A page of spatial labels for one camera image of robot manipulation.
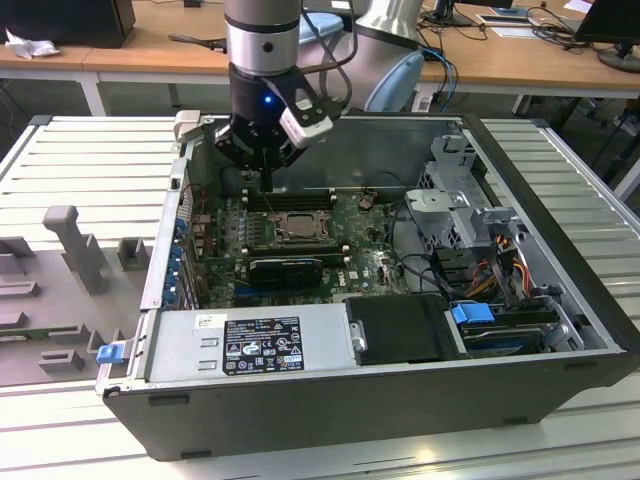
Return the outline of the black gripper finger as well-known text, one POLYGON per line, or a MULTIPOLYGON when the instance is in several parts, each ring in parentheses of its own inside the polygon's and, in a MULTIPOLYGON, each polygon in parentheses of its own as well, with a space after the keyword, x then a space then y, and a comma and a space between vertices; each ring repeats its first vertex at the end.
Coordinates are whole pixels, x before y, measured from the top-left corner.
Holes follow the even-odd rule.
POLYGON ((264 137, 253 124, 228 124, 216 134, 215 146, 236 167, 259 174, 259 189, 268 191, 268 165, 264 137))
POLYGON ((267 191, 273 191, 273 175, 276 171, 288 168, 302 154, 304 149, 298 149, 293 145, 286 145, 278 150, 267 152, 267 191))

